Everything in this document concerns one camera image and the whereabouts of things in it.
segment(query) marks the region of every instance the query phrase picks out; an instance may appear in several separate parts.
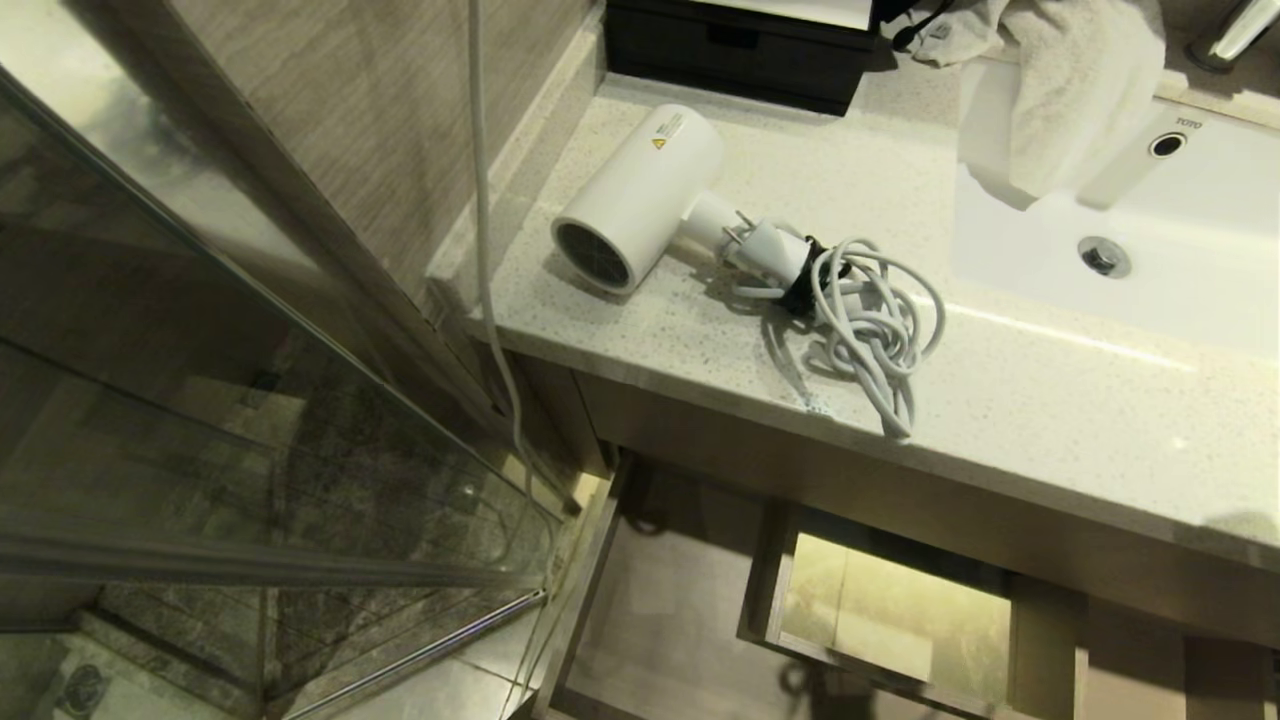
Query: speckled countertop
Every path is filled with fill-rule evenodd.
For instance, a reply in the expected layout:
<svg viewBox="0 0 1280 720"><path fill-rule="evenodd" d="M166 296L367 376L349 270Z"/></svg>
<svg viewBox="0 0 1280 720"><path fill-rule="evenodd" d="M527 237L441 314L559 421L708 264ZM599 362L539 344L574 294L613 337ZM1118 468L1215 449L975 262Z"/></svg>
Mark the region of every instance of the speckled countertop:
<svg viewBox="0 0 1280 720"><path fill-rule="evenodd" d="M1280 571L1277 372L956 278L959 70L864 77L828 118L609 76L494 281L509 347L765 425ZM648 110L684 102L726 143L714 190L831 245L869 237L948 301L915 379L911 445L881 437L861 389L803 369L810 338L733 304L677 246L617 299L579 281L549 223Z"/></svg>

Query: sink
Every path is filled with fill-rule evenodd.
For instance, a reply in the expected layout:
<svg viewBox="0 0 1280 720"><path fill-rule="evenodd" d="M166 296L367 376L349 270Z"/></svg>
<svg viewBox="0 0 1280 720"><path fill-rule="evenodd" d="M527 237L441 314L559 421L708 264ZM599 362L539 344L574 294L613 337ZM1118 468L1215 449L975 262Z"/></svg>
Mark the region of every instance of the sink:
<svg viewBox="0 0 1280 720"><path fill-rule="evenodd" d="M1007 182L1018 67L977 60L964 73L957 277L1276 361L1280 132L1153 100L1114 156L1092 159L1073 187L1032 201ZM1153 151L1166 136L1180 140ZM1128 273L1105 274L1110 250L1082 258L1087 238L1119 247Z"/></svg>

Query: warning label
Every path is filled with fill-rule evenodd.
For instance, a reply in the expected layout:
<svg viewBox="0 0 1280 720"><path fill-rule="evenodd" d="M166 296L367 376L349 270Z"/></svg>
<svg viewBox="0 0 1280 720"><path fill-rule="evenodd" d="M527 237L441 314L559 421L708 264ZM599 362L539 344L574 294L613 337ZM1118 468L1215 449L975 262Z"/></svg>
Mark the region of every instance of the warning label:
<svg viewBox="0 0 1280 720"><path fill-rule="evenodd" d="M676 137L676 133L680 132L680 128L682 127L685 127L685 114L676 113L675 115L663 120L660 126L658 126L658 129L653 132L654 137L650 140L650 142L653 142L654 147L662 150L663 147L666 147L667 142L669 142L672 137Z"/></svg>

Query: black drawer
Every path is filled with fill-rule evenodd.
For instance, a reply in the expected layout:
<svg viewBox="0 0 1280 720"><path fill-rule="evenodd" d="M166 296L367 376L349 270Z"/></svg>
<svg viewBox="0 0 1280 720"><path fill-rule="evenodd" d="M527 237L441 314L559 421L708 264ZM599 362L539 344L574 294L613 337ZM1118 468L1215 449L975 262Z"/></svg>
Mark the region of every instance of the black drawer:
<svg viewBox="0 0 1280 720"><path fill-rule="evenodd" d="M877 36L690 0L609 0L609 70L844 115Z"/></svg>

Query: towel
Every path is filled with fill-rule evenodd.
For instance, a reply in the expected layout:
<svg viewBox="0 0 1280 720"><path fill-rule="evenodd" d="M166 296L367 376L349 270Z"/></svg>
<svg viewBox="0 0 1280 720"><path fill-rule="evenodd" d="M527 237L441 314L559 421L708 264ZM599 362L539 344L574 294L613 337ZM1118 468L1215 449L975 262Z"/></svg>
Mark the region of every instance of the towel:
<svg viewBox="0 0 1280 720"><path fill-rule="evenodd" d="M1009 181L1036 197L1083 182L1142 126L1165 68L1158 0L969 0L933 22L914 58L960 63L1018 42Z"/></svg>

